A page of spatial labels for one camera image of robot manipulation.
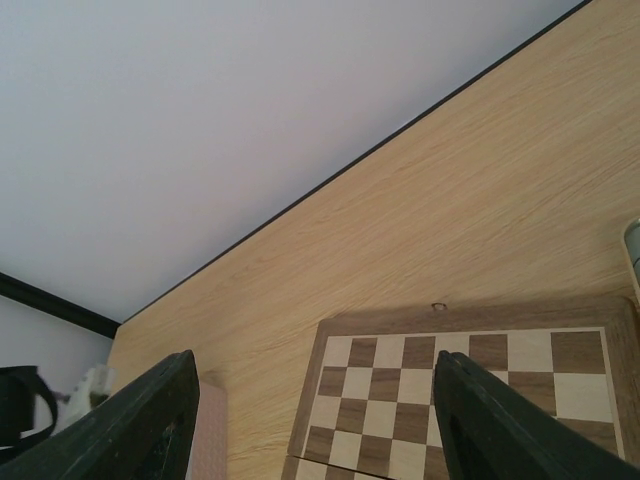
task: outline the wooden chessboard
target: wooden chessboard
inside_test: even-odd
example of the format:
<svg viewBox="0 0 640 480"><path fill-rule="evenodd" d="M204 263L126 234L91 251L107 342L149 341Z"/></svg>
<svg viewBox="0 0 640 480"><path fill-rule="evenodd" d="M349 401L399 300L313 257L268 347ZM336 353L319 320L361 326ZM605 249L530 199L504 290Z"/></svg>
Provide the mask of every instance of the wooden chessboard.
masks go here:
<svg viewBox="0 0 640 480"><path fill-rule="evenodd" d="M639 462L635 312L600 299L321 322L283 478L448 478L431 390L440 350L469 355L569 428Z"/></svg>

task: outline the black trim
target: black trim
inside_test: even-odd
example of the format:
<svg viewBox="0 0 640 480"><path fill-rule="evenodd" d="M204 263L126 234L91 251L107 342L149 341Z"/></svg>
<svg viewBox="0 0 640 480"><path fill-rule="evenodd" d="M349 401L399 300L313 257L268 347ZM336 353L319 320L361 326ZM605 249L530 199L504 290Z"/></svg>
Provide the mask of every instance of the black trim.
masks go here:
<svg viewBox="0 0 640 480"><path fill-rule="evenodd" d="M138 315L140 312L142 312L143 310L146 310L147 308L149 308L151 305L153 305L154 303L156 303L158 300L160 300L162 297L164 297L165 295L168 295L169 293L171 293L173 290L175 290L176 288L178 288L180 285L182 285L184 282L186 282L187 280L189 280L191 277L197 275L198 273L200 273L202 270L204 270L205 268L207 268L209 265L211 265L213 262L215 262L216 260L218 260L220 257L226 255L227 253L229 253L231 250L233 250L234 248L236 248L238 245L240 245L241 243L244 243L246 240L248 240L249 238L253 237L256 233L258 233L260 230L262 230L263 228L265 228L267 225L269 225L270 223L276 221L278 218L280 218L282 215L284 215L285 213L287 213L289 210L291 210L292 208L298 206L299 204L301 204L303 201L305 201L307 198L309 198L311 195L313 195L314 193L316 193L318 190L320 190L321 188L325 187L326 185L328 185L329 183L331 183L332 181L334 181L336 178L338 178L340 175L342 175L344 172L346 172L347 170L349 170L350 168L354 167L355 165L357 165L358 163L360 163L362 160L364 160L366 157L368 157L369 155L371 155L373 152L375 152L376 150L378 150L379 148L383 147L384 145L386 145L387 143L389 143L391 140L393 140L394 138L396 138L398 135L400 135L401 133L403 133L405 130L411 128L412 126L414 126L416 123L418 123L420 120L422 120L424 117L426 117L427 115L429 115L431 112L437 110L439 107L441 107L443 104L445 104L446 102L448 102L449 100L451 100L453 97L455 97L456 95L458 95L460 92L462 92L463 90L466 90L468 87L470 87L471 85L473 85L474 83L476 83L478 80L480 80L482 77L484 77L486 74L488 74L489 72L491 72L492 70L495 70L497 67L499 67L500 65L502 65L504 62L506 62L507 60L509 60L511 57L513 57L514 55L516 55L517 53L519 53L521 50L524 50L526 47L528 47L531 43L533 43L534 41L536 41L537 39L539 39L540 37L542 37L545 33L549 32L550 30L552 30L553 28L555 28L556 26L558 26L560 23L564 22L567 18L569 18L571 15L573 15L574 13L576 13L578 10L582 9L582 7L584 7L585 5L591 3L592 0L583 0L581 3L579 3L578 5L576 5L575 7L573 7L571 10L569 10L567 13L565 13L564 15L562 15L560 18L558 18L556 21L550 23L549 25L547 25L545 28L543 28L542 30L540 30L538 33L536 33L533 37L529 38L528 40L525 40L524 43L521 43L519 46L517 46L516 48L514 48L513 50L511 50L509 53L507 53L505 56L503 56L502 58L500 58L498 61L494 62L493 64L491 64L489 67L485 68L482 72L480 72L479 74L477 74L475 77L473 77L471 80L469 80L468 82L464 83L462 86L458 87L457 89L455 89L453 92L451 92L449 95L447 95L446 97L444 97L442 100L440 100L438 103L436 103L435 105L433 105L432 107L430 107L429 109L425 110L423 113L421 113L420 115L418 115L416 118L414 118L413 120L411 120L409 123L407 123L406 125L404 125L403 127L401 127L400 129L396 130L395 132L393 132L391 135L389 135L387 138L385 138L384 140L382 140L380 143L378 143L377 145L375 145L374 147L370 148L369 150L367 150L366 152L364 152L362 155L360 155L358 158L356 158L355 160L353 160L351 163L349 163L347 166L341 168L340 170L338 170L335 174L331 175L328 179L326 179L324 182L322 182L320 185L318 185L317 187L313 188L312 190L310 190L309 192L307 192L305 195L303 195L302 197L300 197L298 200L296 200L295 202L293 202L291 205L289 205L288 207L286 207L284 210L276 213L273 217L271 217L269 220L267 220L266 222L264 222L262 225L260 225L259 227L255 228L254 230L252 230L250 233L248 233L247 235L245 235L244 237L242 237L240 240L238 240L236 243L234 243L233 245L231 245L229 248L227 248L226 250L224 250L221 254L217 255L215 258L213 258L213 260L210 260L209 262L205 263L202 267L200 267L199 269L197 269L195 272L193 272L191 275L185 277L183 280L181 280L180 282L176 283L173 287L171 287L169 290L167 290L166 292L164 292L162 295L160 295L159 297L157 297L155 300L152 300L151 302L149 302L147 305L145 305L144 307L142 307L140 310L138 310L136 313L134 313L133 315L131 315L129 318L127 318L123 323L128 322L129 320L131 320L133 317L135 317L136 315Z"/></svg>
<svg viewBox="0 0 640 480"><path fill-rule="evenodd" d="M120 326L118 322L4 273L0 273L0 295L107 338L115 338L116 330Z"/></svg>

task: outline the chessboard square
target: chessboard square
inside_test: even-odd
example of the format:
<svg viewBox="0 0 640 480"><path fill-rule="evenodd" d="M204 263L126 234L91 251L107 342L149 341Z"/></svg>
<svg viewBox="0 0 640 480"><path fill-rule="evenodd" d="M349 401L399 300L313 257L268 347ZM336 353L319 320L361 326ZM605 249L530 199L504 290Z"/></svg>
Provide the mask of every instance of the chessboard square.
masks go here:
<svg viewBox="0 0 640 480"><path fill-rule="evenodd" d="M553 373L509 372L509 386L549 415L556 415Z"/></svg>
<svg viewBox="0 0 640 480"><path fill-rule="evenodd" d="M553 372L551 333L523 330L507 335L509 371Z"/></svg>
<svg viewBox="0 0 640 480"><path fill-rule="evenodd" d="M377 338L354 338L349 354L350 367L373 367Z"/></svg>
<svg viewBox="0 0 640 480"><path fill-rule="evenodd" d="M402 368L433 368L435 348L435 337L405 338Z"/></svg>
<svg viewBox="0 0 640 480"><path fill-rule="evenodd" d="M444 334L436 336L434 366L438 361L438 354L446 350L449 353L460 352L469 355L469 334Z"/></svg>
<svg viewBox="0 0 640 480"><path fill-rule="evenodd" d="M336 431L333 436L331 456L325 463L355 470L358 466L361 439L362 435L357 433Z"/></svg>
<svg viewBox="0 0 640 480"><path fill-rule="evenodd" d="M347 369L344 367L324 367L318 386L318 395L341 397Z"/></svg>
<svg viewBox="0 0 640 480"><path fill-rule="evenodd" d="M355 480L356 478L356 472L353 470L345 470L344 468L329 465L327 476L323 480Z"/></svg>
<svg viewBox="0 0 640 480"><path fill-rule="evenodd" d="M391 439L362 436L358 470L380 477L389 474L389 458L391 457Z"/></svg>
<svg viewBox="0 0 640 480"><path fill-rule="evenodd" d="M426 454L427 446L424 444L393 440L389 460L389 477L422 478Z"/></svg>
<svg viewBox="0 0 640 480"><path fill-rule="evenodd" d="M325 367L346 367L351 354L351 337L329 337L324 349Z"/></svg>
<svg viewBox="0 0 640 480"><path fill-rule="evenodd" d="M427 447L427 459L424 467L425 480L449 480L447 461L444 450L438 447Z"/></svg>
<svg viewBox="0 0 640 480"><path fill-rule="evenodd" d="M431 401L432 380L433 370L403 368L400 371L398 402L429 405Z"/></svg>
<svg viewBox="0 0 640 480"><path fill-rule="evenodd" d="M327 476L327 466L322 463L308 462L301 460L298 463L298 473L296 480L325 480Z"/></svg>
<svg viewBox="0 0 640 480"><path fill-rule="evenodd" d="M551 334L555 373L606 373L600 332Z"/></svg>
<svg viewBox="0 0 640 480"><path fill-rule="evenodd" d="M508 370L507 335L471 335L469 358L487 370Z"/></svg>
<svg viewBox="0 0 640 480"><path fill-rule="evenodd" d="M304 458L314 462L329 463L334 431L329 428L310 427Z"/></svg>
<svg viewBox="0 0 640 480"><path fill-rule="evenodd" d="M440 437L440 428L438 425L438 417L436 415L436 407L429 407L429 427L427 428L427 445L442 448L442 438Z"/></svg>
<svg viewBox="0 0 640 480"><path fill-rule="evenodd" d="M309 425L323 428L336 428L338 412L340 411L340 397L325 397L318 395L311 407Z"/></svg>
<svg viewBox="0 0 640 480"><path fill-rule="evenodd" d="M367 402L362 433L374 437L392 438L396 420L395 402Z"/></svg>
<svg viewBox="0 0 640 480"><path fill-rule="evenodd" d="M606 375L555 373L558 418L613 422Z"/></svg>
<svg viewBox="0 0 640 480"><path fill-rule="evenodd" d="M371 374L369 400L395 402L400 388L399 368L374 368Z"/></svg>
<svg viewBox="0 0 640 480"><path fill-rule="evenodd" d="M489 372L489 373L491 373L494 377L498 377L504 383L509 385L509 372L496 372L496 371L493 371L493 372Z"/></svg>
<svg viewBox="0 0 640 480"><path fill-rule="evenodd" d="M587 440L592 441L614 455L618 455L616 432L613 423L571 420L568 418L558 418L558 421L574 432L579 433Z"/></svg>
<svg viewBox="0 0 640 480"><path fill-rule="evenodd" d="M362 433L364 414L367 411L366 400L343 398L336 422L336 430L342 432Z"/></svg>
<svg viewBox="0 0 640 480"><path fill-rule="evenodd" d="M349 367L344 379L342 396L367 400L371 388L371 368Z"/></svg>
<svg viewBox="0 0 640 480"><path fill-rule="evenodd" d="M404 337L400 335L383 335L378 337L376 354L373 358L374 368L400 368L404 352Z"/></svg>
<svg viewBox="0 0 640 480"><path fill-rule="evenodd" d="M398 403L393 438L404 442L427 442L429 427L429 405Z"/></svg>

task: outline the white ceiling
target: white ceiling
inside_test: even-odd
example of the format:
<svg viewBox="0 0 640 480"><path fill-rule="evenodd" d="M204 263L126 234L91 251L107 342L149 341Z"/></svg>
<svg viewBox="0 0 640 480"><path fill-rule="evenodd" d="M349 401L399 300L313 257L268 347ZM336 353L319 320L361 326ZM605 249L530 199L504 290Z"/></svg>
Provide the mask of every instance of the white ceiling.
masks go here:
<svg viewBox="0 0 640 480"><path fill-rule="evenodd" d="M122 321L577 3L3 2L0 271Z"/></svg>

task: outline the wooden table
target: wooden table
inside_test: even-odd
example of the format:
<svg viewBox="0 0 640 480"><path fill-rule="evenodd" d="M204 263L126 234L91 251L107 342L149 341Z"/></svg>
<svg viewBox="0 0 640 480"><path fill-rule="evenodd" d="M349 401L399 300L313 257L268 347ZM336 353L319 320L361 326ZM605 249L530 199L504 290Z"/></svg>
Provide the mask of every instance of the wooden table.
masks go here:
<svg viewBox="0 0 640 480"><path fill-rule="evenodd" d="M633 295L640 2L595 0L118 330L118 385L196 353L231 478L278 478L316 324L341 311Z"/></svg>

